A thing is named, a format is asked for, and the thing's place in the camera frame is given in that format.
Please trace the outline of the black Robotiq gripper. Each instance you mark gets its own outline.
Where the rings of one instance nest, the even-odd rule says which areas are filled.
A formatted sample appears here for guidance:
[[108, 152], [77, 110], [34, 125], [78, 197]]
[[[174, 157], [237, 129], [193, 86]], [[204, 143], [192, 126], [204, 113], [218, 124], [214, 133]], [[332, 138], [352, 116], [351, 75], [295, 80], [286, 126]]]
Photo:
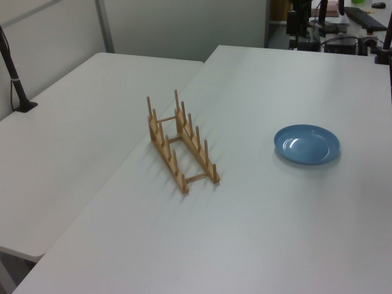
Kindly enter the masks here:
[[306, 37], [312, 0], [290, 0], [290, 3], [292, 5], [292, 10], [287, 12], [286, 34], [298, 33], [298, 12], [303, 12], [300, 16], [300, 36]]

